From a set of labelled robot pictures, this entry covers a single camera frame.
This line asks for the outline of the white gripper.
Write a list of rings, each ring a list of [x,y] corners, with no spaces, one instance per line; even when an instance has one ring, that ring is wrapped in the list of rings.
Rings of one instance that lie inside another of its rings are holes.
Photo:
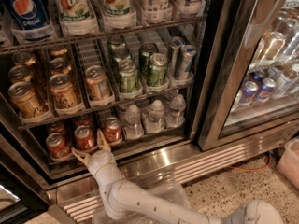
[[[116,164],[114,156],[110,152],[111,147],[100,129],[97,130],[96,142],[101,150],[96,151],[92,155],[76,150],[73,147],[71,148],[72,154],[87,166],[92,175],[96,175],[98,171],[108,165]]]

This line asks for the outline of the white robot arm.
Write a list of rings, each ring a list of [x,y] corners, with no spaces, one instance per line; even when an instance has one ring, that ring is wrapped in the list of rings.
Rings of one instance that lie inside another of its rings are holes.
[[[162,224],[284,224],[276,208],[261,200],[246,202],[228,217],[217,218],[154,196],[123,177],[101,131],[97,140],[99,149],[92,155],[76,149],[72,153],[95,178],[106,213],[113,219],[135,212]]]

